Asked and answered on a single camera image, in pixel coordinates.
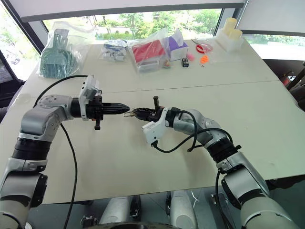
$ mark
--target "red box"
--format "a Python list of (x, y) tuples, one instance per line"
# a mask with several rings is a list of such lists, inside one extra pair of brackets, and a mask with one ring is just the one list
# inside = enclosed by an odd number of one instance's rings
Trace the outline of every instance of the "red box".
[(160, 40), (155, 40), (146, 44), (138, 44), (132, 46), (132, 51), (136, 63), (158, 56), (165, 55)]

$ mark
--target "purple box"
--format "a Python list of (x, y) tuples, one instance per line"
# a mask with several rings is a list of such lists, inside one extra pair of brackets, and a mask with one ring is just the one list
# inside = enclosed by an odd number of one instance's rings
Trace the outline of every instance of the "purple box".
[(189, 47), (185, 42), (183, 42), (182, 46), (179, 46), (174, 38), (169, 37), (168, 44), (169, 44), (170, 61), (176, 61), (186, 58), (187, 50)]

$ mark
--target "white table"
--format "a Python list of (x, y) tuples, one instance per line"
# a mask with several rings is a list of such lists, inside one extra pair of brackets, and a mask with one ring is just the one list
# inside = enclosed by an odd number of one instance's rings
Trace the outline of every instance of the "white table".
[[(305, 172), (305, 113), (248, 44), (243, 45), (240, 62), (215, 63), (206, 68), (190, 62), (188, 69), (177, 62), (171, 70), (148, 75), (137, 75), (127, 63), (114, 68), (94, 58), (97, 53), (95, 46), (84, 73), (91, 69), (100, 78), (103, 101), (120, 102), (131, 109), (152, 108), (153, 96), (157, 95), (160, 105), (195, 108), (232, 135), (265, 179)], [(65, 81), (53, 93), (76, 96), (81, 80)], [(9, 109), (0, 125), (0, 170), (13, 152), (23, 114), (52, 82), (33, 73)], [(76, 201), (214, 185), (217, 170), (205, 149), (187, 153), (190, 141), (173, 153), (163, 154), (146, 144), (141, 132), (144, 123), (122, 115), (106, 115), (100, 131), (94, 131), (94, 122), (81, 119), (64, 123), (79, 166)], [(168, 129), (159, 146), (170, 149), (185, 137)], [(69, 202), (74, 165), (62, 130), (57, 132), (48, 160), (44, 203)]]

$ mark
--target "glass window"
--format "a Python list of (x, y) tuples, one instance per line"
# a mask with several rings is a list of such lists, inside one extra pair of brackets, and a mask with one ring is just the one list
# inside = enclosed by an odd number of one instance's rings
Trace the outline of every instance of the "glass window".
[(262, 59), (305, 60), (305, 37), (244, 34)]
[(0, 49), (19, 79), (27, 80), (39, 54), (0, 2)]
[(96, 28), (96, 40), (146, 38), (167, 28), (173, 34), (179, 28), (184, 39), (212, 37), (221, 9), (176, 10), (144, 13), (95, 15), (87, 17), (53, 19), (43, 21), (52, 29), (55, 21), (67, 21), (84, 28)]

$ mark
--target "scissors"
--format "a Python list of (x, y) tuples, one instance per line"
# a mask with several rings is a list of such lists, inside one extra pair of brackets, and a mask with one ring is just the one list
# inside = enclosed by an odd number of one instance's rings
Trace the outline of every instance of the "scissors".
[(192, 40), (196, 44), (196, 51), (202, 54), (205, 54), (207, 52), (210, 52), (213, 47), (209, 44), (200, 44), (196, 42), (195, 40)]

